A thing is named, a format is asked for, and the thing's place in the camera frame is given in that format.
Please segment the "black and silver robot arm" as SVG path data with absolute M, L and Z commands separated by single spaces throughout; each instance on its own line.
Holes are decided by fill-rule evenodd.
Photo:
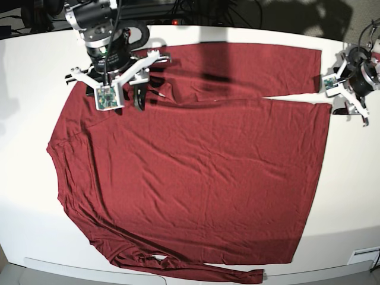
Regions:
M 134 85 L 136 109 L 145 109 L 149 70 L 133 50 L 143 47 L 150 37 L 141 21 L 121 22 L 123 1 L 78 1 L 65 4 L 65 17 L 84 41 L 91 66 L 71 69 L 71 79 L 87 86 L 86 95 L 95 99 L 99 111 L 124 107 L 124 85 Z

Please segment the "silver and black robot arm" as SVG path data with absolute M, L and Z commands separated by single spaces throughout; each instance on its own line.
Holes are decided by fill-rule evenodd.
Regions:
M 345 108 L 333 111 L 335 115 L 360 115 L 363 125 L 369 125 L 366 96 L 379 90 L 379 60 L 372 52 L 374 34 L 379 29 L 379 19 L 372 20 L 360 33 L 357 45 L 350 49 L 339 71 L 348 72 L 337 79 L 339 95 L 345 98 Z

